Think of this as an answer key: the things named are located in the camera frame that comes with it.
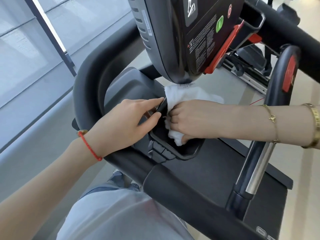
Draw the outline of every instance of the red cord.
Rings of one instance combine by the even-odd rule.
[[[255,102],[253,102],[253,103],[251,103],[251,104],[249,104],[249,105],[252,105],[252,104],[254,104],[254,103],[256,103],[256,102],[259,102],[260,100],[263,100],[263,99],[264,99],[264,97],[261,98],[261,99],[259,99],[259,100],[257,100],[257,101],[255,101]]]
[[[85,137],[83,136],[83,133],[81,130],[78,131],[78,135],[82,138],[83,142],[85,143],[85,145],[87,146],[87,148],[90,150],[90,152],[94,155],[94,157],[98,160],[101,161],[102,157],[97,156],[97,154],[94,152],[94,150],[91,148],[91,146],[87,143]]]

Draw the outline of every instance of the black cup holder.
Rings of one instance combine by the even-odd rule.
[[[177,146],[174,139],[168,137],[168,130],[165,127],[166,115],[168,112],[167,99],[165,98],[159,105],[157,112],[162,114],[158,124],[150,131],[149,135],[152,141],[157,142],[179,160],[189,160],[194,158],[200,151],[205,139],[191,139],[185,145]]]
[[[242,28],[230,45],[230,49],[232,50],[251,45],[252,43],[247,40],[251,35],[258,33],[266,20],[266,17],[259,9],[245,1],[242,12],[240,13],[239,23],[243,20],[244,23]]]

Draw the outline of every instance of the person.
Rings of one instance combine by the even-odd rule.
[[[162,100],[126,99],[102,117],[84,140],[71,142],[56,161],[0,203],[0,236],[31,239],[81,175],[97,163],[84,141],[99,157],[134,144],[157,124],[158,112],[140,125],[139,121]],[[185,134],[184,142],[225,137],[306,146],[319,140],[315,114],[307,106],[268,109],[276,123],[262,106],[190,100],[170,111],[171,128]],[[318,142],[314,147],[319,149]],[[57,239],[193,239],[181,219],[137,185],[127,189],[123,185],[123,174],[117,171],[106,184],[86,191],[70,210]]]

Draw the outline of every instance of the bracelet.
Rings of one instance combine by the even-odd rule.
[[[263,107],[266,108],[266,110],[268,111],[268,113],[269,113],[269,115],[270,115],[269,120],[271,120],[272,123],[274,124],[274,128],[275,128],[275,138],[276,138],[276,139],[274,139],[274,140],[272,141],[272,143],[274,143],[274,144],[281,143],[280,140],[279,140],[279,137],[278,137],[278,127],[277,127],[277,122],[276,122],[276,116],[271,113],[271,110],[270,110],[270,108],[269,108],[268,105],[263,104],[263,105],[261,105],[261,106],[263,106]]]
[[[87,148],[90,150],[90,152],[92,153],[92,155],[94,155],[94,157],[98,160],[101,161],[102,157],[97,156],[97,154],[94,152],[94,150],[91,148],[91,146],[88,144],[88,142],[86,141],[84,135],[87,133],[88,131],[86,129],[83,130],[79,130],[78,131],[78,136],[82,138],[83,142],[85,143],[85,145],[87,146]]]
[[[314,117],[314,122],[315,122],[315,130],[314,130],[314,135],[313,135],[313,139],[311,141],[311,143],[308,146],[302,146],[302,148],[314,148],[316,145],[318,145],[318,142],[320,140],[320,116],[319,116],[319,112],[318,109],[316,108],[316,106],[314,106],[313,104],[302,104],[304,106],[307,106]]]

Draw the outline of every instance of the hand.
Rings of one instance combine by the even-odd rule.
[[[182,143],[191,138],[221,137],[221,113],[225,106],[206,100],[184,101],[170,111],[171,129],[185,134]]]
[[[156,112],[138,125],[142,116],[147,117],[148,111],[158,106],[163,99],[123,100],[85,134],[88,144],[100,157],[133,145],[158,123],[161,113]]]

